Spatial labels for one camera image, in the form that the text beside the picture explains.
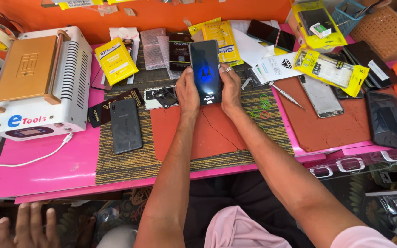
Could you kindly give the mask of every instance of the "screen separator machine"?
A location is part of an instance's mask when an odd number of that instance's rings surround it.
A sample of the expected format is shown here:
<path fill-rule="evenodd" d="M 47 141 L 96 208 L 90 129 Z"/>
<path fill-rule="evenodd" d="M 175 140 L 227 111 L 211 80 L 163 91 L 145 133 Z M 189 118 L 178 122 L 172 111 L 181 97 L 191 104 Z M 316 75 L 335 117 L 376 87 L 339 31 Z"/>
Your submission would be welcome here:
<path fill-rule="evenodd" d="M 86 129 L 92 49 L 76 26 L 11 37 L 0 73 L 0 136 Z"/>

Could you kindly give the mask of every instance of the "red rubber band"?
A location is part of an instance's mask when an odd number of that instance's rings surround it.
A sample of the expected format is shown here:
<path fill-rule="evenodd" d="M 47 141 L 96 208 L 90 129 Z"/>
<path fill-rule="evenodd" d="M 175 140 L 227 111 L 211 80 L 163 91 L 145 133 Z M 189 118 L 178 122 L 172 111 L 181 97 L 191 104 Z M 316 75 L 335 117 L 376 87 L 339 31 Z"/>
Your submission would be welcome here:
<path fill-rule="evenodd" d="M 267 114 L 267 117 L 266 117 L 266 118 L 263 117 L 263 113 L 266 113 L 266 114 Z M 260 113 L 260 117 L 261 117 L 263 120 L 269 119 L 269 112 L 267 112 L 267 111 L 262 111 L 262 112 Z"/>

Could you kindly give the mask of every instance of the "foot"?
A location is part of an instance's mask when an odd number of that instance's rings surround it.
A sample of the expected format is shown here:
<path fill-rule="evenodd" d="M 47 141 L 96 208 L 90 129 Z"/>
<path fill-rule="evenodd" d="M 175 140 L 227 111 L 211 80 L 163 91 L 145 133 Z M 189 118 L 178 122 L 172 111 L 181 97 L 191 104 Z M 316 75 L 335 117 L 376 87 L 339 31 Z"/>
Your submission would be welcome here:
<path fill-rule="evenodd" d="M 76 240 L 76 248 L 90 248 L 91 238 L 93 237 L 94 225 L 96 217 L 87 217 L 81 215 L 79 217 L 78 238 Z"/>

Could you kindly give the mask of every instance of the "pink table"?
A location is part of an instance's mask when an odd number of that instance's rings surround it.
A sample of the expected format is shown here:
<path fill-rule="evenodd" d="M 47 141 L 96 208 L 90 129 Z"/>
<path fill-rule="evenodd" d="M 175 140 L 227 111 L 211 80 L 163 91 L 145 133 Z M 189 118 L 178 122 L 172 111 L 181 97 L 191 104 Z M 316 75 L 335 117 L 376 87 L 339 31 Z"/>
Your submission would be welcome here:
<path fill-rule="evenodd" d="M 290 31 L 287 24 L 281 25 L 285 31 Z M 99 64 L 92 63 L 91 78 L 99 70 Z M 378 147 L 370 141 L 350 144 L 331 149 L 306 153 L 297 142 L 295 134 L 285 114 L 283 105 L 277 97 L 277 92 L 272 89 L 277 99 L 278 108 L 282 114 L 284 126 L 289 135 L 291 145 L 295 150 L 295 158 L 301 162 L 313 162 L 326 160 L 327 152 L 343 150 L 345 153 L 353 153 L 353 149 L 359 147 L 360 153 L 368 151 L 387 150 L 386 147 Z M 89 106 L 103 100 L 101 90 L 90 90 Z M 74 138 L 66 144 L 56 155 L 43 159 L 37 163 L 20 168 L 0 167 L 0 198 L 13 198 L 15 203 L 32 202 L 49 199 L 67 199 L 73 196 L 96 194 L 102 192 L 132 189 L 154 184 L 155 178 L 124 181 L 95 185 L 95 171 L 99 149 L 100 128 L 92 128 L 87 125 L 87 130 L 74 134 Z M 35 159 L 55 150 L 65 135 L 40 138 L 36 140 L 14 142 L 6 140 L 0 163 L 20 163 Z M 235 166 L 222 169 L 192 172 L 192 180 L 223 176 L 239 172 L 256 170 L 257 166 Z"/>

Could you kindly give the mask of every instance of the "black pants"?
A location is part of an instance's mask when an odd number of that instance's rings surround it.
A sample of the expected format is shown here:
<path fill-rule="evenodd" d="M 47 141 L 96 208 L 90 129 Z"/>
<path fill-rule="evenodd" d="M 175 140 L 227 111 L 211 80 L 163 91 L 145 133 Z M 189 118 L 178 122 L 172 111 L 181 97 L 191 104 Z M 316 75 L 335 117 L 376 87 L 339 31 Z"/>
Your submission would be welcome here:
<path fill-rule="evenodd" d="M 271 234 L 284 238 L 292 248 L 314 247 L 296 227 L 295 219 L 273 195 L 259 171 L 190 182 L 184 238 L 187 248 L 203 248 L 212 217 L 227 206 L 240 206 Z"/>

